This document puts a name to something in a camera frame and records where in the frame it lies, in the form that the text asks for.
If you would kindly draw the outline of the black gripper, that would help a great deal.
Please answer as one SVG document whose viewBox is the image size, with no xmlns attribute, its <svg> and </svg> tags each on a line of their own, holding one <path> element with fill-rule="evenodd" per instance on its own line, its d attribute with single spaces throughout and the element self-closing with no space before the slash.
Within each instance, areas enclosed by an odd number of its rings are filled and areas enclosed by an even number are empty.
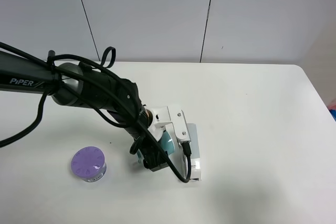
<svg viewBox="0 0 336 224">
<path fill-rule="evenodd" d="M 147 135 L 142 129 L 132 126 L 126 128 L 125 130 L 133 137 L 134 140 L 130 147 L 130 154 L 134 155 L 137 151 L 140 151 L 143 155 L 143 166 L 146 169 L 156 172 L 157 170 L 161 170 L 169 166 L 161 153 L 147 138 Z"/>
</svg>

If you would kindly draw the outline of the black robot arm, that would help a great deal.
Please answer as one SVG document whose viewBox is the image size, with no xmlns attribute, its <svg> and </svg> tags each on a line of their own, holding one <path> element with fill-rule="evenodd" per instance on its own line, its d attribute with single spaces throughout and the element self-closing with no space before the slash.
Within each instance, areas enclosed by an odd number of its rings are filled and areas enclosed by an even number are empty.
<svg viewBox="0 0 336 224">
<path fill-rule="evenodd" d="M 51 50 L 43 61 L 1 44 L 1 90 L 42 94 L 34 122 L 2 140 L 1 146 L 16 142 L 38 126 L 45 100 L 51 96 L 62 106 L 91 108 L 109 124 L 124 128 L 134 139 L 130 153 L 141 152 L 145 168 L 154 172 L 172 167 L 168 153 L 149 132 L 153 116 L 142 104 L 137 85 L 110 71 L 115 56 L 113 47 L 104 51 L 101 63 L 75 55 L 56 55 Z"/>
</svg>

